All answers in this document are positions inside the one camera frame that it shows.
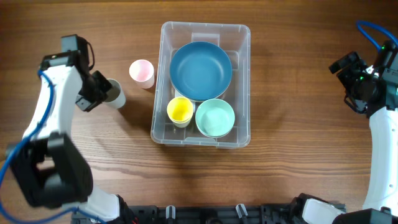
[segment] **paper cup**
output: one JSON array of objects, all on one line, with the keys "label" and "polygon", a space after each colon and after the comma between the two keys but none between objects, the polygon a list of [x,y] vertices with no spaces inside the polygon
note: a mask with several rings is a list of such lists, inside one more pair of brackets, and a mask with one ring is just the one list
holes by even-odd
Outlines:
[{"label": "paper cup", "polygon": [[154,66],[147,60],[136,60],[130,65],[131,78],[141,88],[150,88],[155,83]]},{"label": "paper cup", "polygon": [[187,127],[193,116],[191,101],[183,96],[172,99],[167,105],[167,115],[177,127]]},{"label": "paper cup", "polygon": [[122,86],[118,81],[112,78],[109,78],[108,81],[112,84],[112,89],[106,93],[108,97],[104,100],[104,104],[119,109],[126,103],[126,96],[124,96]]}]

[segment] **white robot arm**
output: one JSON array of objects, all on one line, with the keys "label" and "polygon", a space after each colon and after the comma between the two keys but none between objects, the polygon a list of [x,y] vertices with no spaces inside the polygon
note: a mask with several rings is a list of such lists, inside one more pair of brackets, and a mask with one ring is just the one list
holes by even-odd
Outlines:
[{"label": "white robot arm", "polygon": [[[88,44],[77,35],[62,37],[63,52],[44,57],[40,69],[54,88],[51,110],[43,128],[14,158],[11,169],[33,207],[78,207],[79,211],[102,221],[126,223],[134,218],[132,211],[120,196],[93,185],[89,165],[70,140],[75,105],[91,111],[112,89],[112,84],[100,72],[89,73]],[[49,98],[49,82],[42,78],[36,110],[24,137],[32,133],[42,119]],[[55,166],[44,170],[36,168],[45,156],[52,157]]]},{"label": "white robot arm", "polygon": [[363,209],[388,207],[398,216],[398,112],[386,107],[370,117],[372,165]]}]

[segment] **plastic storage container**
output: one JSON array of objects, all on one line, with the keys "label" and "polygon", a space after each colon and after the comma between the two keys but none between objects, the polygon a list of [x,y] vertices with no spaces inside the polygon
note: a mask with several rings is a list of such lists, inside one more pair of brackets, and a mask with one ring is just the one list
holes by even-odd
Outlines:
[{"label": "plastic storage container", "polygon": [[[193,116],[186,128],[177,128],[167,116],[167,104],[174,98],[170,82],[170,62],[176,51],[194,41],[207,41],[220,46],[232,63],[233,77],[227,90],[218,98],[227,101],[235,112],[232,130],[224,137],[208,138],[198,130]],[[202,145],[233,149],[250,142],[250,30],[244,25],[166,22],[160,36],[159,65],[154,113],[150,131],[160,144]]]}]

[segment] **wood grain surface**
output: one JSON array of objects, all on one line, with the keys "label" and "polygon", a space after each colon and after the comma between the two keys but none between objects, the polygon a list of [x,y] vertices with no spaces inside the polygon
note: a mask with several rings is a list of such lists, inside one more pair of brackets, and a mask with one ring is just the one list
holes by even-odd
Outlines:
[{"label": "wood grain surface", "polygon": [[[95,69],[117,79],[127,97],[119,111],[103,105],[90,113],[75,110],[72,139],[102,189],[129,205],[289,203],[305,192],[345,203],[349,211],[361,208],[371,165],[369,121],[343,103],[344,89],[328,66],[352,50],[372,64],[375,48],[355,21],[398,34],[397,1],[16,2],[23,4],[0,5],[2,161],[7,144],[21,139],[32,118],[42,57],[60,51],[61,36],[78,34],[94,47]],[[135,86],[128,68],[140,58],[157,68],[160,28],[167,21],[250,28],[247,147],[173,148],[150,138],[154,91]],[[54,213],[29,208],[10,172],[0,194],[23,219]],[[0,223],[6,223],[3,217]]]}]

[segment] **teal bowl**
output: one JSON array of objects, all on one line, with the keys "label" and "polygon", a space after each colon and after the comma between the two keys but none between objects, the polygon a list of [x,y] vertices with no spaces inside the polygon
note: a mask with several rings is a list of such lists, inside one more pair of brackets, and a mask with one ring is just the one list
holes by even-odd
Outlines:
[{"label": "teal bowl", "polygon": [[224,100],[210,99],[198,107],[195,120],[202,134],[209,138],[221,138],[232,130],[235,113]]}]

